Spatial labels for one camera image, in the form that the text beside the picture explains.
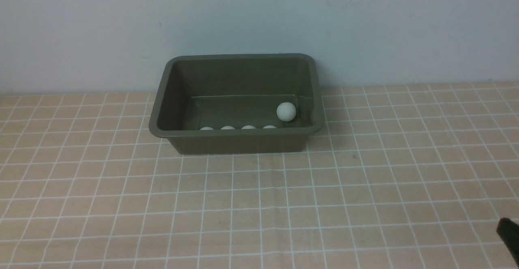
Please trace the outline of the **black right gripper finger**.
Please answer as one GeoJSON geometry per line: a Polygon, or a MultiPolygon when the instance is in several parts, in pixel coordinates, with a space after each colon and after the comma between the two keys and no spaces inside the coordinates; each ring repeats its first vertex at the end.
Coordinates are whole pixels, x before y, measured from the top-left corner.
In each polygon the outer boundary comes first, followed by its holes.
{"type": "Polygon", "coordinates": [[[515,263],[519,263],[519,225],[510,218],[501,218],[496,233],[503,241],[515,263]]]}

